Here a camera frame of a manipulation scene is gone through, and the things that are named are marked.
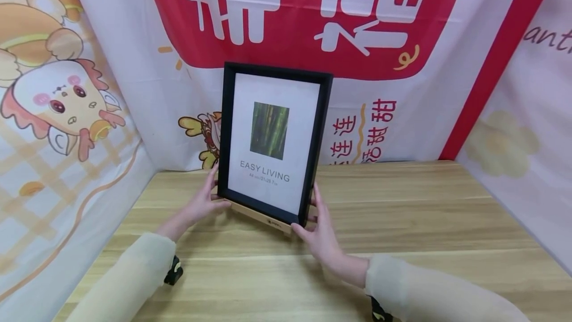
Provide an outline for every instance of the red stripe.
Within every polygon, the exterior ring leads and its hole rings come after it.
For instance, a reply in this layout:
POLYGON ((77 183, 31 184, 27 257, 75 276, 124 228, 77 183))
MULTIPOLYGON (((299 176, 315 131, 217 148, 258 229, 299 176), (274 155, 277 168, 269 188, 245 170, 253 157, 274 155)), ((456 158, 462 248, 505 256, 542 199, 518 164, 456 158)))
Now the red stripe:
POLYGON ((542 0, 512 1, 481 72, 441 152, 440 160, 456 159, 541 3, 542 0))

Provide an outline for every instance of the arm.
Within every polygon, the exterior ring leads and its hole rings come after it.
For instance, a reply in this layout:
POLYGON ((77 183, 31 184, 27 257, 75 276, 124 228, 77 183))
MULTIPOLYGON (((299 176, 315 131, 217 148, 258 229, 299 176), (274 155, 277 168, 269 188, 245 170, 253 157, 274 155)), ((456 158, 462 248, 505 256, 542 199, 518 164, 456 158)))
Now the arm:
POLYGON ((146 233, 97 281, 67 322, 128 322, 163 284, 173 262, 175 243, 146 233))
POLYGON ((508 300, 461 278, 385 254, 370 259, 344 254, 316 184, 314 195, 317 216, 308 220, 317 225, 305 229, 293 224, 294 232, 340 280, 365 288, 395 318, 403 322, 529 322, 508 300))
POLYGON ((143 234, 97 281, 67 322, 129 322, 143 303, 154 294, 169 272, 178 239, 188 228, 212 212, 220 213, 230 206, 211 195, 216 186, 216 166, 195 196, 163 223, 155 233, 143 234))

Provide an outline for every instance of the backdrop banner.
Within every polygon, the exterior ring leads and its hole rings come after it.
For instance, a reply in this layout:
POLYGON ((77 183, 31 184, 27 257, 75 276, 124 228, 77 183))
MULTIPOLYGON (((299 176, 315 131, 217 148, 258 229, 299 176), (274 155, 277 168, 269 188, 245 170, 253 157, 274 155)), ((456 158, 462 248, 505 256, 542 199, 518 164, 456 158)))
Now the backdrop banner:
POLYGON ((572 0, 544 0, 459 161, 572 274, 572 0))
POLYGON ((454 159, 540 2, 82 0, 172 170, 218 159, 225 61, 335 75, 321 164, 454 159))
POLYGON ((155 168, 79 0, 0 0, 0 321, 52 321, 155 168))

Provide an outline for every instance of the cartoon character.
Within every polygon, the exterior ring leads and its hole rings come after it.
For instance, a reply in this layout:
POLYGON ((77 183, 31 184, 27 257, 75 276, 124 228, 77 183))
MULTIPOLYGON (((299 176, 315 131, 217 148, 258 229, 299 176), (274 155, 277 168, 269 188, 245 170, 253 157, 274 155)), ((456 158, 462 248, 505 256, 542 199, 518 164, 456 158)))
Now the cartoon character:
POLYGON ((79 138, 78 157, 86 161, 94 142, 125 126, 112 112, 119 101, 101 81, 95 63, 85 59, 55 61, 16 80, 0 103, 1 115, 14 117, 20 129, 31 126, 36 138, 48 137, 56 152, 68 156, 79 138))
POLYGON ((220 149, 220 124, 221 112, 212 114, 200 114, 197 118, 181 117, 178 120, 179 127, 185 129, 189 137, 202 134, 207 144, 207 150, 199 154, 203 162, 203 169, 210 169, 218 161, 220 149))
POLYGON ((0 0, 0 87, 45 63, 77 59, 83 41, 64 27, 79 21, 79 0, 0 0))

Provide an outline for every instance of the person's left hand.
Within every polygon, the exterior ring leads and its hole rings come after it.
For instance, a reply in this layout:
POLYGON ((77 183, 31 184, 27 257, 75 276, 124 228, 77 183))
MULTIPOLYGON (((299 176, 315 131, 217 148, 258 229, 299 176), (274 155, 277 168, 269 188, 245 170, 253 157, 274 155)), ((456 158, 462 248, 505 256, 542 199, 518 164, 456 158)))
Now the person's left hand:
POLYGON ((215 202, 214 200, 218 200, 220 197, 211 193, 214 187, 218 185, 218 180, 215 179, 215 173, 217 170, 218 163, 212 167, 201 189, 199 189, 191 200, 189 200, 187 205, 182 208, 181 214, 188 219, 189 225, 198 223, 198 221, 211 213, 220 214, 227 208, 230 208, 229 201, 222 200, 215 202))

